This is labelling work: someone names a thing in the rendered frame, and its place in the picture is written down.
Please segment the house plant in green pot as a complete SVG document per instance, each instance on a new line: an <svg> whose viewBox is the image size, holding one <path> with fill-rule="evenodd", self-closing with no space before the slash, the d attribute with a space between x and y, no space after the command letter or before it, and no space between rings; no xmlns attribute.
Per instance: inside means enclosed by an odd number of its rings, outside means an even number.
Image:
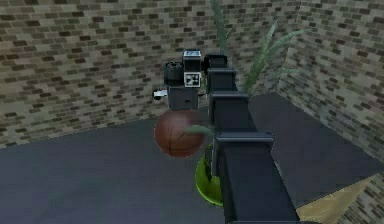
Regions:
<svg viewBox="0 0 384 224"><path fill-rule="evenodd" d="M224 16L218 0L210 0L210 6L214 14L217 38L219 41L219 49L221 53L228 53L227 40L234 32L232 27L226 30L224 25ZM245 81L240 89L244 90L249 96L254 96L256 93L255 85L263 72L267 63L293 37L309 32L309 29L301 29L292 31L279 40L272 43L273 35L277 29L278 20L275 20L267 34L263 37L259 50L254 55L254 61L250 72L245 76ZM211 172L213 144L210 143L204 150L204 156L199 160L195 171L195 184L199 194L209 203L216 206L223 206L222 193L220 188L220 179L213 176Z"/></svg>

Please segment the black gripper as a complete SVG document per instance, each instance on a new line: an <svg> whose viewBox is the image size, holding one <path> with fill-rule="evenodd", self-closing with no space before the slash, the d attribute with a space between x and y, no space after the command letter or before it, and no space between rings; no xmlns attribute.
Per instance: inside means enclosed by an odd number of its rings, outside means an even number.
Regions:
<svg viewBox="0 0 384 224"><path fill-rule="evenodd" d="M201 87L201 72L194 67L184 68L182 62L168 62L163 67L166 89L154 90L155 100L168 96L171 110L198 108L198 91Z"/></svg>

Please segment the brown basketball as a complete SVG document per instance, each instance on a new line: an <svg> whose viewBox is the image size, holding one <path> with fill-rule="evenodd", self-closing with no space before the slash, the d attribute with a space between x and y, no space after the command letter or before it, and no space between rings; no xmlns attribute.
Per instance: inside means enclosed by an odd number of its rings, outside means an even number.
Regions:
<svg viewBox="0 0 384 224"><path fill-rule="evenodd" d="M200 125L201 117L193 110L169 110L163 113L154 126L154 139L160 150L176 158L187 158L204 143L201 133L186 133L192 125Z"/></svg>

